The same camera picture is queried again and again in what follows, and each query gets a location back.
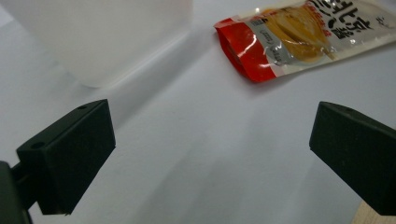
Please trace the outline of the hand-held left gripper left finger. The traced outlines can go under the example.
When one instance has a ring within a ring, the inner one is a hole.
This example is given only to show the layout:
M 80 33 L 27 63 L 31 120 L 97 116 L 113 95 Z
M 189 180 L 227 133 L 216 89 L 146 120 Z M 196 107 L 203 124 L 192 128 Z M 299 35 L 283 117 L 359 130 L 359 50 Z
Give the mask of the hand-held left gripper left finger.
M 116 147 L 106 99 L 81 105 L 17 148 L 22 206 L 70 214 Z

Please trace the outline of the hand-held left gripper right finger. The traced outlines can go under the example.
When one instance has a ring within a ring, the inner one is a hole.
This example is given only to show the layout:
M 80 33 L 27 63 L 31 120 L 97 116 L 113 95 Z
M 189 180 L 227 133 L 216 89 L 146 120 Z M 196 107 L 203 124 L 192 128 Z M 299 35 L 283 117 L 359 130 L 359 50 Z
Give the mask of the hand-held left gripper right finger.
M 318 104 L 311 150 L 379 215 L 396 216 L 396 130 L 352 108 Z

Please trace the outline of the white plastic container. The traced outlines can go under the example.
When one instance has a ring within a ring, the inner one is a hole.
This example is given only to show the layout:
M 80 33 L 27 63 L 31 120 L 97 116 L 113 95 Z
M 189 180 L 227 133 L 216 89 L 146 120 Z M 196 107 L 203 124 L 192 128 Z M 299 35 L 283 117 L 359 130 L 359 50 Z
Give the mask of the white plastic container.
M 81 84 L 131 74 L 189 31 L 193 0 L 0 0 Z

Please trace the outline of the red and cream snack packet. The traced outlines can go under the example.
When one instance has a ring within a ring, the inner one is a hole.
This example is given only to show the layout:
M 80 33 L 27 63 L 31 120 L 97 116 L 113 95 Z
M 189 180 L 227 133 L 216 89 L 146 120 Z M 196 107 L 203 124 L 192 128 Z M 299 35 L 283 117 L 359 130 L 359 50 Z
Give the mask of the red and cream snack packet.
M 299 0 L 219 21 L 215 29 L 234 68 L 264 82 L 396 42 L 396 4 Z

